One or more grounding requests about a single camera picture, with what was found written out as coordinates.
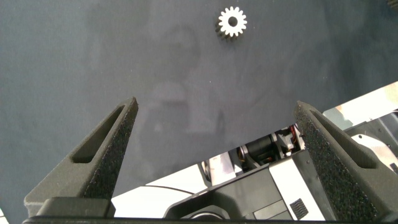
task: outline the gear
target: gear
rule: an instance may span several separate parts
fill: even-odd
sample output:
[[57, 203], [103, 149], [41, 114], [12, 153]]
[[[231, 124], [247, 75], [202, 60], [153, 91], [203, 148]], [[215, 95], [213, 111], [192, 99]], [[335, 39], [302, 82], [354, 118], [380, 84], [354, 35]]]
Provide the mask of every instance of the gear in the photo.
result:
[[245, 18], [243, 11], [239, 11], [239, 7], [225, 8], [225, 12], [221, 12], [221, 16], [218, 18], [216, 32], [225, 39], [237, 38], [246, 29], [245, 24], [248, 22]]

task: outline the white gear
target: white gear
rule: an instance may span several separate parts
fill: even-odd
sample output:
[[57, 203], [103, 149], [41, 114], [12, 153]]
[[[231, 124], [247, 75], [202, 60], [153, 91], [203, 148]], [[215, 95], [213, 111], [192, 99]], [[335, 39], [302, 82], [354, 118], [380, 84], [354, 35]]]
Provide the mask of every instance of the white gear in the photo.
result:
[[224, 38], [238, 37], [246, 29], [245, 24], [248, 22], [245, 21], [245, 18], [243, 11], [239, 11], [239, 7], [225, 8], [225, 12], [221, 12], [221, 16], [218, 18], [219, 23], [216, 31]]

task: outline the black plastic part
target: black plastic part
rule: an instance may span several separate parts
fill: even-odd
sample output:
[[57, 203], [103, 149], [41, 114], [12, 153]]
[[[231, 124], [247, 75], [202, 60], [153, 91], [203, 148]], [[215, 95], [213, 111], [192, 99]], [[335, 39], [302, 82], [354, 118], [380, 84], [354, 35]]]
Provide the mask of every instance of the black plastic part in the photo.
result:
[[269, 136], [264, 136], [246, 144], [246, 147], [253, 158], [260, 156], [264, 151], [272, 149], [272, 141]]
[[253, 213], [254, 217], [257, 220], [267, 220], [270, 219], [282, 212], [286, 212], [287, 208], [285, 206], [285, 202], [283, 200], [279, 200], [275, 203], [272, 203], [262, 209], [259, 209]]
[[308, 151], [301, 150], [296, 152], [293, 154], [292, 159], [325, 220], [336, 220]]
[[359, 124], [345, 130], [349, 136], [365, 134], [378, 139], [389, 146], [392, 153], [398, 156], [398, 116], [390, 113], [370, 122]]
[[215, 205], [225, 210], [232, 220], [243, 219], [281, 199], [269, 169], [263, 167], [177, 202], [166, 211], [164, 218], [179, 219]]
[[275, 220], [271, 218], [270, 220], [228, 220], [228, 221], [199, 221], [190, 219], [180, 219], [180, 220], [164, 220], [164, 219], [153, 219], [153, 218], [114, 218], [114, 219], [100, 219], [100, 218], [45, 218], [45, 217], [32, 217], [24, 221], [24, 224], [58, 224], [58, 223], [69, 223], [69, 224], [200, 224], [200, 223], [219, 223], [219, 224], [244, 224], [244, 223], [266, 223], [266, 224], [281, 224], [281, 223], [299, 223], [299, 224], [324, 224], [324, 223], [334, 223], [339, 224], [343, 222], [323, 222], [323, 221], [288, 221], [288, 220]]
[[297, 217], [297, 220], [301, 220], [306, 214], [308, 214], [308, 210], [301, 198], [291, 203], [290, 207], [292, 208], [294, 215]]
[[26, 197], [29, 217], [53, 197], [110, 200], [138, 111], [135, 98], [118, 105]]
[[295, 116], [337, 219], [397, 220], [395, 173], [314, 107], [298, 102]]
[[115, 211], [108, 199], [55, 197], [44, 202], [37, 216], [112, 218]]

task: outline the cable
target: cable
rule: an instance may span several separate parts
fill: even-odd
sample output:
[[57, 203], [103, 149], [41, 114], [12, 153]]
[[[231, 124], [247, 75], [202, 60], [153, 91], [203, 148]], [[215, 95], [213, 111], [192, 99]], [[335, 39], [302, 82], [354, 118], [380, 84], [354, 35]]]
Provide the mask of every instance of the cable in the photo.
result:
[[179, 191], [179, 192], [184, 192], [184, 193], [192, 194], [192, 195], [194, 194], [194, 193], [189, 192], [189, 191], [186, 191], [186, 190], [175, 189], [175, 188], [173, 188], [173, 187], [166, 187], [166, 186], [145, 185], [145, 186], [143, 186], [143, 187], [158, 187], [158, 188], [163, 188], [163, 189], [176, 190], [176, 191]]

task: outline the gear hole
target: gear hole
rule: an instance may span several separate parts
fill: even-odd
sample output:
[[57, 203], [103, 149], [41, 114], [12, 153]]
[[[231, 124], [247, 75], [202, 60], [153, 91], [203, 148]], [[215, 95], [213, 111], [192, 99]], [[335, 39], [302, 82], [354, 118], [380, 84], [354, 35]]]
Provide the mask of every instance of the gear hole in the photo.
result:
[[235, 27], [235, 26], [238, 24], [238, 20], [237, 20], [235, 17], [231, 16], [231, 17], [228, 19], [228, 24], [229, 24], [231, 27]]

